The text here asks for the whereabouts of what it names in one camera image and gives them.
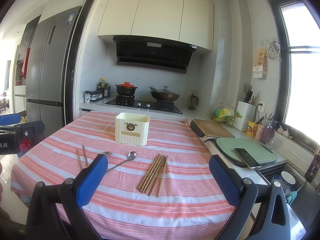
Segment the gas stove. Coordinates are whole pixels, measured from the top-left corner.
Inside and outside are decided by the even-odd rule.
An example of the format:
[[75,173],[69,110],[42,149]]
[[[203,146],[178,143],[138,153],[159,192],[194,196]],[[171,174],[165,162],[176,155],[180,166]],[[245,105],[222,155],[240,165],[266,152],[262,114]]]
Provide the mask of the gas stove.
[[151,109],[157,111],[164,111],[170,113],[182,114],[182,112],[177,108],[173,102],[165,102],[165,101],[144,101],[137,100],[134,96],[126,97],[117,95],[115,99],[106,102],[107,105],[114,106],[127,106],[127,107],[135,107],[135,108],[143,108],[143,109]]

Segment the yellow mug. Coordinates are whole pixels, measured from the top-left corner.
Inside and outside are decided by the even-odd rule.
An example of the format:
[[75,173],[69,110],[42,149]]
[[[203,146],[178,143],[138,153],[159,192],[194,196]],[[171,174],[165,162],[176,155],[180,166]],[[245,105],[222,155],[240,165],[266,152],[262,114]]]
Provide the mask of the yellow mug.
[[258,125],[254,122],[248,122],[247,135],[255,136]]

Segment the knife block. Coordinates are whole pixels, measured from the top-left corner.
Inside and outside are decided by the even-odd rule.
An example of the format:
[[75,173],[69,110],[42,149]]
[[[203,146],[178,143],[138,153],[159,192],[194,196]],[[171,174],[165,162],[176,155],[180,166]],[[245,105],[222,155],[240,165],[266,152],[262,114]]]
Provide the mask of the knife block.
[[256,106],[239,101],[233,127],[245,132],[248,127],[248,122],[253,120],[255,110]]

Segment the pink striped tablecloth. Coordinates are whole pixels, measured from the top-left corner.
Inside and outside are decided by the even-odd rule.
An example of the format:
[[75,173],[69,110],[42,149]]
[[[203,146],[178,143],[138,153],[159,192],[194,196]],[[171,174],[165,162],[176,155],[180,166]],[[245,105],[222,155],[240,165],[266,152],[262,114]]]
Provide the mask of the pink striped tablecloth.
[[[150,119],[146,146],[115,141],[116,114],[91,111],[46,138],[26,153],[12,168],[11,190],[32,196],[35,184],[60,184],[80,172],[76,149],[88,161],[109,151],[109,168],[137,157],[107,173],[84,213],[103,238],[213,239],[223,228],[234,207],[229,205],[209,171],[211,153],[186,122]],[[167,168],[160,197],[137,186],[157,154],[167,155]],[[61,205],[61,217],[68,221]]]

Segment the refrigerator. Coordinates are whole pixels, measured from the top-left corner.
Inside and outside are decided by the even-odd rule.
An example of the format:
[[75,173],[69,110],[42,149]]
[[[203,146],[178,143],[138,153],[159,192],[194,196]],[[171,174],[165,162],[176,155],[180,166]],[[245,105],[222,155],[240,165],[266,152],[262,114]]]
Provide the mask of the refrigerator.
[[65,125],[66,65],[80,9],[77,6],[40,22],[31,44],[26,77],[27,121],[44,122],[44,138]]

